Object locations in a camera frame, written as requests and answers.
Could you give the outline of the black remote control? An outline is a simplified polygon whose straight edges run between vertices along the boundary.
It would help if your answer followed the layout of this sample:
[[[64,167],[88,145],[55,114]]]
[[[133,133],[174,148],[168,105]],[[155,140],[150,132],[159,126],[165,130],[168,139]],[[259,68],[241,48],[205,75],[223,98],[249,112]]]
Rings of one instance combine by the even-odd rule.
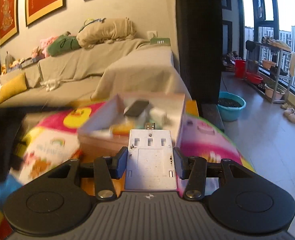
[[[128,109],[124,112],[124,116],[136,118],[140,116],[143,111],[149,106],[148,100],[136,100]]]

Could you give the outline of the red bucket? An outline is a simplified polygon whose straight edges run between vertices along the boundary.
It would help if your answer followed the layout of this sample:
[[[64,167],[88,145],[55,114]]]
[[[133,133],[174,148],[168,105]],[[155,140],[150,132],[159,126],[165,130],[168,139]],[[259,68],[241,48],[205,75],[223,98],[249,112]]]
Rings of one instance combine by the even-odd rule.
[[[237,59],[235,60],[235,76],[243,79],[246,72],[246,60]]]

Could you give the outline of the beige slippers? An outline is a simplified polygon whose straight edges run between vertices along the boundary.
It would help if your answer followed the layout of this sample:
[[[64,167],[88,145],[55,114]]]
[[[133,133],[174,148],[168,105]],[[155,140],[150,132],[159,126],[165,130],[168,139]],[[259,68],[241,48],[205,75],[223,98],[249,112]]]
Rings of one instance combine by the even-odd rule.
[[[283,111],[283,116],[287,118],[288,121],[295,124],[295,109],[288,103],[283,103],[280,106]]]

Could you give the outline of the metal shelf rack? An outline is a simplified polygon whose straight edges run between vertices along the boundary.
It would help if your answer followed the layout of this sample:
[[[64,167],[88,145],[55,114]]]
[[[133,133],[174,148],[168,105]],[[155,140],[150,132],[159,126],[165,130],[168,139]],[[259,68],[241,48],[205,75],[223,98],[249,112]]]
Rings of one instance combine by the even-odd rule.
[[[246,41],[243,79],[270,103],[285,103],[294,77],[295,53],[283,41],[264,36]]]

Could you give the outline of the dark curtain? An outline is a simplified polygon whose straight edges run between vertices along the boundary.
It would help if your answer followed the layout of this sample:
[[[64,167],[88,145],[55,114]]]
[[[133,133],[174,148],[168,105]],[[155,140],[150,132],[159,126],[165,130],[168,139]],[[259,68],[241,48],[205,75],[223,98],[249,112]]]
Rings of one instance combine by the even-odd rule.
[[[221,0],[176,0],[180,75],[197,103],[216,104],[222,69]]]

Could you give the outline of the green plush pillow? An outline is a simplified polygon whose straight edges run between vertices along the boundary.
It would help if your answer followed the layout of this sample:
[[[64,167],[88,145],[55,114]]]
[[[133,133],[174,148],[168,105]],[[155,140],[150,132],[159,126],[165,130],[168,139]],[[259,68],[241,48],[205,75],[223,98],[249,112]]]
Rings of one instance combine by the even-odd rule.
[[[50,56],[59,56],[80,48],[81,46],[75,36],[60,35],[47,47],[47,53]]]

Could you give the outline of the white cloth on sofa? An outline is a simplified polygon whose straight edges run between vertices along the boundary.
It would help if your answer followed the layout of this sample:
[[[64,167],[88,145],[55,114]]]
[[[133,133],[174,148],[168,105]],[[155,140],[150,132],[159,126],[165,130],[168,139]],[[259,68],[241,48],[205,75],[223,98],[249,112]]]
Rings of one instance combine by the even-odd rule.
[[[61,81],[57,79],[51,79],[47,81],[43,81],[41,83],[42,87],[45,87],[47,92],[51,92],[55,89],[57,89],[60,86]]]

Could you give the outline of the beige rolled blanket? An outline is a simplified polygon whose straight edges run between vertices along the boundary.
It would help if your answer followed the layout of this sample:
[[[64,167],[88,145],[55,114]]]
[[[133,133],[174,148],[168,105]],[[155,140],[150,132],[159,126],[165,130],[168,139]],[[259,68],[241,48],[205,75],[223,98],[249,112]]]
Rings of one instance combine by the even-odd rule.
[[[135,35],[135,25],[129,18],[98,18],[85,21],[76,39],[79,46],[91,48],[104,42],[133,39]]]

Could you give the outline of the red framed dragon picture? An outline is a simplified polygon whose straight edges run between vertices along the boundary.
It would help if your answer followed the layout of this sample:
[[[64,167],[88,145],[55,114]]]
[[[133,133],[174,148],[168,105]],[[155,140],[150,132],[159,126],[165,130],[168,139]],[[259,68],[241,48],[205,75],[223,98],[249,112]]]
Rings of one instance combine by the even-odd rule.
[[[0,47],[19,33],[18,0],[0,0]]]

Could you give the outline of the colourful cartoon play mat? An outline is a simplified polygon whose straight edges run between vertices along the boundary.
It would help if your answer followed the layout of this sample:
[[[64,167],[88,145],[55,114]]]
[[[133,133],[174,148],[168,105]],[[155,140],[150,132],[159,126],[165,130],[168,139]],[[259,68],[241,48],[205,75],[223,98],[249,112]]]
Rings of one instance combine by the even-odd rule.
[[[95,131],[91,131],[84,142],[79,142],[77,129],[103,105],[100,102],[76,111],[52,114],[22,138],[26,146],[19,145],[15,150],[16,155],[23,159],[22,165],[19,171],[11,171],[6,180],[0,182],[0,239],[5,239],[12,232],[2,211],[9,194],[68,159],[93,159],[101,153],[115,155],[128,144],[130,130],[126,128],[125,134],[119,134],[119,130],[113,127],[110,127],[108,135],[102,132],[96,135]],[[252,169],[231,140],[207,120],[193,116],[194,110],[196,106],[188,107],[188,114],[181,118],[180,137],[176,142],[183,153],[203,157],[211,163],[229,158]]]

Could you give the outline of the orange transparent item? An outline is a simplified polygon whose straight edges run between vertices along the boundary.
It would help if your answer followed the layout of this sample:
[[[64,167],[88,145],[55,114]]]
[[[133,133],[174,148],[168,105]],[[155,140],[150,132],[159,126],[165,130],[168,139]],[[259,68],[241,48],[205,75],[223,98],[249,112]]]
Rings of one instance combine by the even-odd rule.
[[[131,129],[134,129],[136,126],[133,123],[124,123],[112,125],[110,130],[113,135],[128,136]]]

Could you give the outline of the white plug charger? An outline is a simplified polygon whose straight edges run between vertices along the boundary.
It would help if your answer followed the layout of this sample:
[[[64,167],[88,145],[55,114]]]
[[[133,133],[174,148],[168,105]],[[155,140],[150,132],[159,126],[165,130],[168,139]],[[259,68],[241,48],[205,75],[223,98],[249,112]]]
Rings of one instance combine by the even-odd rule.
[[[163,126],[167,120],[167,112],[160,108],[153,107],[149,111],[149,117],[155,124]]]

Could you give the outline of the pink patterned cloth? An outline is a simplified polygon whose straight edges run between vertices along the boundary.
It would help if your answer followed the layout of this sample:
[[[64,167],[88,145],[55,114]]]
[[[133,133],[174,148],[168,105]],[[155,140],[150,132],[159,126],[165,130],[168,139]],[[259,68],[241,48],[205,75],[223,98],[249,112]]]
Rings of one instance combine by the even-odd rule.
[[[49,53],[47,51],[48,46],[50,46],[58,37],[51,36],[49,38],[41,39],[40,45],[35,47],[32,50],[31,58],[36,58],[37,56],[43,54],[44,57],[49,57]]]

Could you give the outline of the green digital clock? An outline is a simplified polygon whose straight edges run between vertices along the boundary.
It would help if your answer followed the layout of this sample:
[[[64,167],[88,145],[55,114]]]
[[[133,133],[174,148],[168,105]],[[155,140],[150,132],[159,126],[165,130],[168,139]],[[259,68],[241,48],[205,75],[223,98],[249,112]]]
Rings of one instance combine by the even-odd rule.
[[[162,46],[171,46],[171,41],[169,38],[153,37],[150,40],[150,44],[151,45],[158,44],[158,45],[162,45]]]

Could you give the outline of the yellow cushion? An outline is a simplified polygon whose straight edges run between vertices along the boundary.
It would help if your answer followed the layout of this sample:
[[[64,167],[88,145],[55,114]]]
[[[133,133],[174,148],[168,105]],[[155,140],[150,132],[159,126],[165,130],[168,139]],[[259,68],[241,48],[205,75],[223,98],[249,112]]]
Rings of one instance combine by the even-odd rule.
[[[0,104],[27,90],[26,75],[21,73],[0,88]]]

